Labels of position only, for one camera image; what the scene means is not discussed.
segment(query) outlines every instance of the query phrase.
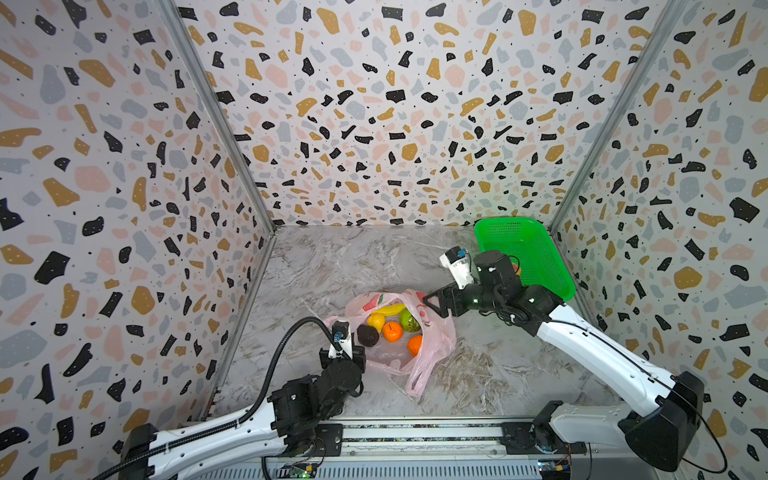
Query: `terrazzo pattern wallpaper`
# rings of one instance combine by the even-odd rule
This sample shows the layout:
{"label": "terrazzo pattern wallpaper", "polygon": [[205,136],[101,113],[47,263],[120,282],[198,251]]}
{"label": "terrazzo pattern wallpaper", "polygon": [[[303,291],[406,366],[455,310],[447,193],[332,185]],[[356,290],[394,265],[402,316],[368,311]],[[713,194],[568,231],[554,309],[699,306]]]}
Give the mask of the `terrazzo pattern wallpaper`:
{"label": "terrazzo pattern wallpaper", "polygon": [[150,2],[0,2],[0,477],[206,408],[265,231]]}
{"label": "terrazzo pattern wallpaper", "polygon": [[[690,2],[556,237],[599,323],[706,384],[726,474],[768,475],[768,2]],[[687,457],[722,467],[702,428]]]}
{"label": "terrazzo pattern wallpaper", "polygon": [[547,223],[663,0],[178,0],[275,223]]}

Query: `green plastic basket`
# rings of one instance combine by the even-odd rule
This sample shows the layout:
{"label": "green plastic basket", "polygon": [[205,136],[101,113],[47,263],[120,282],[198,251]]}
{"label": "green plastic basket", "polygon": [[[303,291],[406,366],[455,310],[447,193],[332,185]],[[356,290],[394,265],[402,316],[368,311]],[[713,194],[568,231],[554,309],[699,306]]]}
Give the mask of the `green plastic basket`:
{"label": "green plastic basket", "polygon": [[475,235],[481,252],[499,250],[520,260],[523,285],[545,286],[563,300],[576,294],[558,249],[538,221],[524,217],[486,218],[475,225]]}

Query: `terrazzo wall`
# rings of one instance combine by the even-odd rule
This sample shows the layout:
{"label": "terrazzo wall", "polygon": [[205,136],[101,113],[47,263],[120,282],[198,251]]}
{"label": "terrazzo wall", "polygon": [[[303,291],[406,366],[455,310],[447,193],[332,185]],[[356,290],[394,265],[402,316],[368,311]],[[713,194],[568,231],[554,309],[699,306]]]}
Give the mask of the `terrazzo wall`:
{"label": "terrazzo wall", "polygon": [[601,326],[705,382],[730,470],[688,478],[768,475],[767,8],[690,3],[557,232]]}
{"label": "terrazzo wall", "polygon": [[277,224],[547,223],[666,2],[179,0]]}
{"label": "terrazzo wall", "polygon": [[206,407],[265,232],[154,4],[0,15],[0,477],[88,478]]}

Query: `pink plastic bag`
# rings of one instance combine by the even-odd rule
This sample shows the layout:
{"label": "pink plastic bag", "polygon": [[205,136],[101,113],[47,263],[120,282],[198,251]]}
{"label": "pink plastic bag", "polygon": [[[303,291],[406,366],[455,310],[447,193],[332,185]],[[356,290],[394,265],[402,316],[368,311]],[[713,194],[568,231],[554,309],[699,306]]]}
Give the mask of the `pink plastic bag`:
{"label": "pink plastic bag", "polygon": [[[372,292],[358,295],[347,303],[342,320],[349,321],[350,331],[355,333],[357,327],[364,324],[371,313],[387,306],[402,303],[416,318],[422,329],[415,333],[403,334],[403,337],[390,343],[383,337],[373,347],[366,347],[366,368],[374,368],[393,375],[408,375],[406,393],[410,396],[420,396],[429,380],[429,375],[437,363],[449,356],[456,348],[456,331],[453,317],[441,318],[440,315],[426,306],[422,299],[424,293],[406,290],[403,293]],[[331,316],[326,319],[328,327],[339,317]],[[387,317],[387,321],[397,321],[395,316]],[[408,340],[422,335],[422,347],[415,357],[408,352]]]}

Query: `fruit in basket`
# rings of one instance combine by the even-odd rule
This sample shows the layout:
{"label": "fruit in basket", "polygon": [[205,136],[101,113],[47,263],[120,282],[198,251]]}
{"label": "fruit in basket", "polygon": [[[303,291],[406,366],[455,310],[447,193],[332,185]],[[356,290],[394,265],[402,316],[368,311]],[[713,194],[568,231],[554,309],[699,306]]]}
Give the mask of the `fruit in basket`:
{"label": "fruit in basket", "polygon": [[413,356],[419,354],[419,350],[422,349],[422,336],[417,335],[408,341],[408,351]]}
{"label": "fruit in basket", "polygon": [[397,322],[387,322],[382,328],[382,335],[389,342],[397,342],[402,338],[402,326]]}
{"label": "fruit in basket", "polygon": [[386,318],[382,313],[371,313],[371,316],[368,317],[368,324],[376,329],[377,332],[381,332],[382,328],[384,327],[384,324],[386,323]]}
{"label": "fruit in basket", "polygon": [[357,342],[362,346],[374,346],[379,342],[379,331],[370,325],[357,327]]}
{"label": "fruit in basket", "polygon": [[390,315],[397,315],[399,314],[403,309],[405,309],[405,305],[402,303],[398,303],[397,305],[388,305],[383,306],[380,309],[377,309],[374,311],[374,313],[381,313],[384,316],[390,316]]}
{"label": "fruit in basket", "polygon": [[419,321],[411,315],[408,309],[400,311],[400,325],[402,325],[402,329],[410,333],[418,332],[422,328]]}

